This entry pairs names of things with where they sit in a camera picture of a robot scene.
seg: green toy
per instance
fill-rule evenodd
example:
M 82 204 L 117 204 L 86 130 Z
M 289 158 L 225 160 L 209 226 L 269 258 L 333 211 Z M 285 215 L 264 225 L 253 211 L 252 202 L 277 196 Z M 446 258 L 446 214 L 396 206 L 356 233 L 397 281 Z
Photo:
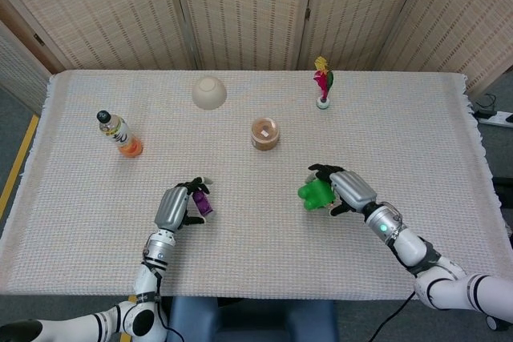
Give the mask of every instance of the green toy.
M 312 182 L 307 183 L 297 190 L 297 194 L 305 200 L 304 206 L 306 210 L 324 207 L 327 204 L 333 203 L 336 199 L 329 183 L 320 179 L 314 179 Z

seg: orange juice bottle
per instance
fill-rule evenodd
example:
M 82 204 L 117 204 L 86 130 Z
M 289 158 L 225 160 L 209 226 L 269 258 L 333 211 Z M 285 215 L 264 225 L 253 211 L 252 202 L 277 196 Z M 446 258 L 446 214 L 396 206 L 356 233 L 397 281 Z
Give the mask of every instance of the orange juice bottle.
M 101 110 L 96 118 L 99 120 L 99 129 L 116 144 L 121 154 L 134 158 L 143 152 L 143 143 L 131 133 L 123 118 L 105 110 Z

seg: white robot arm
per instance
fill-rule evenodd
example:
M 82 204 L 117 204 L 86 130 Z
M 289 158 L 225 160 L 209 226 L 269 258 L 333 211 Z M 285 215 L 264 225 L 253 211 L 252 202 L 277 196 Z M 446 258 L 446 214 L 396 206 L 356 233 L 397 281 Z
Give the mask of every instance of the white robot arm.
M 355 172 L 321 164 L 309 169 L 316 172 L 307 182 L 315 177 L 324 180 L 341 198 L 341 205 L 331 215 L 346 211 L 362 213 L 366 224 L 415 276 L 414 290 L 426 306 L 483 312 L 491 329 L 505 325 L 501 320 L 513 323 L 513 282 L 484 274 L 466 274 L 411 231 L 392 205 L 376 203 L 376 192 Z
M 135 304 L 125 301 L 106 312 L 73 320 L 24 320 L 7 324 L 0 327 L 0 342 L 106 342 L 116 332 L 126 332 L 134 342 L 164 342 L 168 331 L 160 308 L 160 282 L 175 245 L 173 235 L 184 225 L 205 222 L 203 217 L 188 216 L 187 205 L 192 193 L 208 194 L 205 184 L 210 183 L 209 179 L 195 178 L 164 193 L 155 217 L 159 230 L 146 242 L 134 283 Z

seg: power strip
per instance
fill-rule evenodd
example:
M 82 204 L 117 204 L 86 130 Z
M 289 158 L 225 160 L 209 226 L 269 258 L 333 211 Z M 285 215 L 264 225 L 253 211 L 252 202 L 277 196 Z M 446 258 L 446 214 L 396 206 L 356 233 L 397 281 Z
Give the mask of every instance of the power strip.
M 490 124 L 492 126 L 513 128 L 513 114 L 505 111 L 484 111 L 480 110 L 474 114 L 474 117 L 482 124 Z

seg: purple object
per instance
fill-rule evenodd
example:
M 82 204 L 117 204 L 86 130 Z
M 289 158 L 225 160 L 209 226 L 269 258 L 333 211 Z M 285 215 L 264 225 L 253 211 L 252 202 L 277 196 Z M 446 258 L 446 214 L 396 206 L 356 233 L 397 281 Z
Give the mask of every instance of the purple object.
M 198 207 L 201 216 L 207 216 L 208 214 L 213 213 L 213 209 L 208 202 L 207 196 L 202 191 L 195 191 L 192 193 L 192 199 Z

